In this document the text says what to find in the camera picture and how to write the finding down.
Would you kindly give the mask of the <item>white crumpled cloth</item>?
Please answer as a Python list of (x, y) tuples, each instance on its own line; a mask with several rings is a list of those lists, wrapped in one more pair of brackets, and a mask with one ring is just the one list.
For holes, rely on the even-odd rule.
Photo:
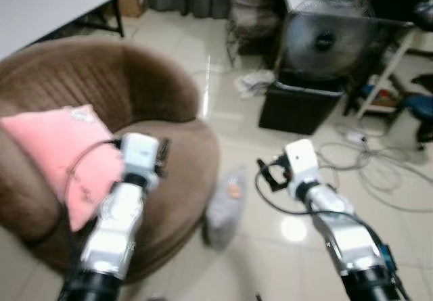
[(258, 95), (275, 81), (272, 71), (256, 71), (239, 76), (234, 85), (241, 98), (251, 98)]

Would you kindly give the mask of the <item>pink pillow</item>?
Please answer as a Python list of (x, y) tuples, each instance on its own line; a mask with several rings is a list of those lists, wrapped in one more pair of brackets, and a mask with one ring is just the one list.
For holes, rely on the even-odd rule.
[(0, 125), (37, 163), (55, 194), (67, 198), (74, 232), (83, 229), (112, 184), (120, 180), (124, 167), (120, 150), (112, 145), (96, 147), (78, 159), (87, 147), (112, 139), (93, 106), (3, 116)]

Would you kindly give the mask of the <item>black box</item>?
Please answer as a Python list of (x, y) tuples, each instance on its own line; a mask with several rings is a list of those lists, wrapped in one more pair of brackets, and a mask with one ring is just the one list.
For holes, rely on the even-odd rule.
[(277, 80), (266, 88), (258, 126), (311, 136), (343, 94), (343, 80)]

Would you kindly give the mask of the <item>blue round stool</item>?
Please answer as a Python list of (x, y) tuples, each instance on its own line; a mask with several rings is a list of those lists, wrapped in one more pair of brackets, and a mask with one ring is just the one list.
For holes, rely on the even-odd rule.
[(433, 97), (430, 95), (411, 95), (403, 100), (403, 107), (419, 122), (415, 132), (418, 143), (433, 140)]

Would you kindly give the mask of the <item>white power strip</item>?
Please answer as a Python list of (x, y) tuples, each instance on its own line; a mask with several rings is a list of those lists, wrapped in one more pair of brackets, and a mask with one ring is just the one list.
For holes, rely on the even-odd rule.
[(360, 132), (348, 132), (346, 134), (346, 139), (352, 141), (352, 143), (359, 144), (359, 145), (367, 144), (367, 137)]

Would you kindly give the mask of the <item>grey round floor fan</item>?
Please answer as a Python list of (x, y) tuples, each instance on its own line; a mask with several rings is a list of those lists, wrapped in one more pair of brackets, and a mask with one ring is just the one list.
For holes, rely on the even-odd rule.
[(281, 66), (291, 75), (332, 80), (355, 69), (376, 32), (366, 0), (305, 0), (290, 14)]

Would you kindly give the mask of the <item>grey pillow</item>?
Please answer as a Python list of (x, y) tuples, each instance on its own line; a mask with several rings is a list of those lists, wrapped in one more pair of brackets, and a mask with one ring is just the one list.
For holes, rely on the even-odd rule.
[(215, 250), (225, 249), (240, 225), (247, 196), (246, 167), (223, 175), (205, 209), (204, 239)]

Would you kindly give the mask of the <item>brown fabric heap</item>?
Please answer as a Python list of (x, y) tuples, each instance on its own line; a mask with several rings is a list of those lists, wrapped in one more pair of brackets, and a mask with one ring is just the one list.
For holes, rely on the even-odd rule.
[(229, 0), (228, 44), (239, 55), (268, 51), (279, 24), (275, 0)]

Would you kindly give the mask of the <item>brown round sofa chair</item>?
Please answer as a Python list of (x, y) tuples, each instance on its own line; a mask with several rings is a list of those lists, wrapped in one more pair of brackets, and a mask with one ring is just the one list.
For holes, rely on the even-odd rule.
[[(170, 141), (165, 177), (149, 192), (126, 283), (160, 270), (191, 239), (219, 180), (217, 135), (199, 118), (188, 72), (145, 45), (104, 37), (37, 43), (0, 60), (0, 118), (90, 104), (114, 134)], [(51, 187), (0, 130), (0, 233), (63, 273), (70, 263)]]

